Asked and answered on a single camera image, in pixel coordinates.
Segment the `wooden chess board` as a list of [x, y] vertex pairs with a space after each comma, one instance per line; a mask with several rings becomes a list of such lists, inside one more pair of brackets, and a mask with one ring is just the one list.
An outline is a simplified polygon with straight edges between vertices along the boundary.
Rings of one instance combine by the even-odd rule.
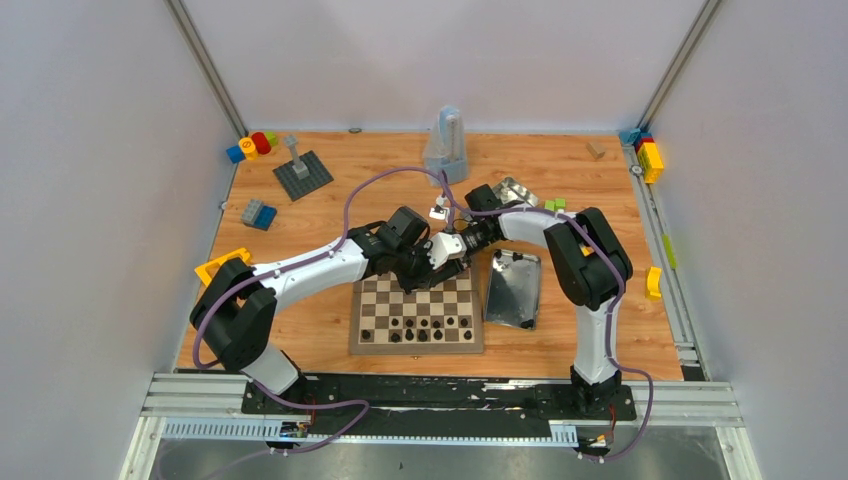
[[[483, 321], [481, 318], [478, 272], [474, 267], [446, 280], [431, 289], [417, 290], [406, 294], [399, 287], [394, 274], [370, 277], [353, 287], [349, 351], [353, 355], [462, 355], [481, 354], [484, 351]], [[447, 326], [446, 319], [453, 317], [454, 326]], [[400, 320], [393, 328], [391, 320]], [[407, 319], [414, 319], [415, 328], [407, 328]], [[469, 325], [460, 326], [467, 318]], [[429, 321], [428, 328], [420, 327], [420, 320]], [[434, 342], [432, 326], [434, 320], [442, 322], [445, 341]], [[407, 342], [406, 329], [429, 330], [429, 340]], [[463, 338], [465, 330], [473, 331], [473, 339]], [[371, 330], [372, 341], [363, 342], [361, 331]], [[392, 343], [390, 336], [398, 332], [399, 343]]]

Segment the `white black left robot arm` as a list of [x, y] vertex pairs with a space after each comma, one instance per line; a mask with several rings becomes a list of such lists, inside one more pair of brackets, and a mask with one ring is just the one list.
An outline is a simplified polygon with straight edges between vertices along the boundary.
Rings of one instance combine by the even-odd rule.
[[283, 413], [306, 400], [301, 372], [270, 342], [274, 317], [331, 287], [391, 272], [405, 292], [429, 288], [463, 271], [468, 247], [458, 233], [432, 234], [408, 207], [387, 221], [348, 230], [328, 246], [287, 260], [249, 266], [228, 260], [192, 310], [198, 340], [228, 372], [241, 372], [268, 390]]

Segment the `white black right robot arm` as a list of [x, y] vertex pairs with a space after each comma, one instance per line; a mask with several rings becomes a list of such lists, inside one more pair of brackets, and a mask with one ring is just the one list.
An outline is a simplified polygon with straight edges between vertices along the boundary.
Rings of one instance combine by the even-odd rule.
[[562, 213], [526, 203], [506, 204], [484, 184], [465, 195], [473, 222], [469, 248], [498, 241], [545, 247], [557, 281], [575, 306], [577, 347], [570, 368], [571, 403], [584, 417], [596, 417], [621, 385], [614, 336], [621, 297], [633, 275], [632, 263], [604, 214], [595, 207]]

